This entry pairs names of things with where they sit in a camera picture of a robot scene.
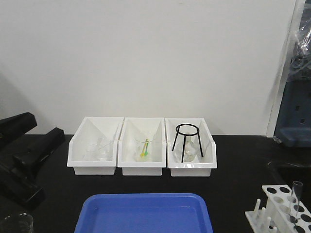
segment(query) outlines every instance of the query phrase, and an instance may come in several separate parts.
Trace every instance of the white test tube rack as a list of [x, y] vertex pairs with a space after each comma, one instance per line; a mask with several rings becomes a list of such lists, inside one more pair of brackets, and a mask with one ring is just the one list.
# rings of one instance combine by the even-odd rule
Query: white test tube rack
[[262, 189], [268, 197], [266, 207], [259, 209], [257, 199], [254, 211], [245, 212], [254, 233], [311, 233], [311, 214], [302, 202], [295, 223], [290, 221], [288, 185], [263, 185]]

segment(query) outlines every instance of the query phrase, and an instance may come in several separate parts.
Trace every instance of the glass beaker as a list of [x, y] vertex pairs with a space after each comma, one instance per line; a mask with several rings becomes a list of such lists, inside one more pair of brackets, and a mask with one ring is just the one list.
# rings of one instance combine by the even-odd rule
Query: glass beaker
[[11, 215], [0, 222], [0, 233], [33, 233], [34, 219], [27, 213]]
[[152, 142], [155, 136], [151, 132], [141, 132], [135, 137], [135, 155], [137, 162], [152, 161]]
[[[181, 156], [183, 153], [184, 141], [181, 141], [177, 144], [176, 149], [174, 150], [174, 156], [178, 163], [181, 163]], [[185, 152], [184, 152], [184, 161], [183, 162], [192, 162], [198, 153], [198, 147], [194, 145], [191, 141], [191, 137], [186, 137], [185, 142]]]

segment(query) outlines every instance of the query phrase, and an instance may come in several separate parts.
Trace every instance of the test tube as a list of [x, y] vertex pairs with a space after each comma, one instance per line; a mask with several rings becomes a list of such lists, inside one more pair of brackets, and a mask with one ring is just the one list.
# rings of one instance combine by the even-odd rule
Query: test tube
[[296, 223], [299, 211], [300, 197], [302, 193], [302, 182], [293, 181], [292, 192], [290, 197], [290, 213], [289, 218], [291, 223]]

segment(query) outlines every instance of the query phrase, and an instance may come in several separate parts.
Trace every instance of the white wall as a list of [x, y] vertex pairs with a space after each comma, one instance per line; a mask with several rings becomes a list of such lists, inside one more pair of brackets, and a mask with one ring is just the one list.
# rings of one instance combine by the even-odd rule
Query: white wall
[[0, 118], [204, 117], [265, 135], [294, 0], [0, 2]]

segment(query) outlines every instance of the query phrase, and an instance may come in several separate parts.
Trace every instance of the blue container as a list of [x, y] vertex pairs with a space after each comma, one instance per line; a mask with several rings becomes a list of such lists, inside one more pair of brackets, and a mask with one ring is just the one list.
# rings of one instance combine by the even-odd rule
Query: blue container
[[102, 194], [88, 198], [75, 233], [213, 233], [196, 194]]

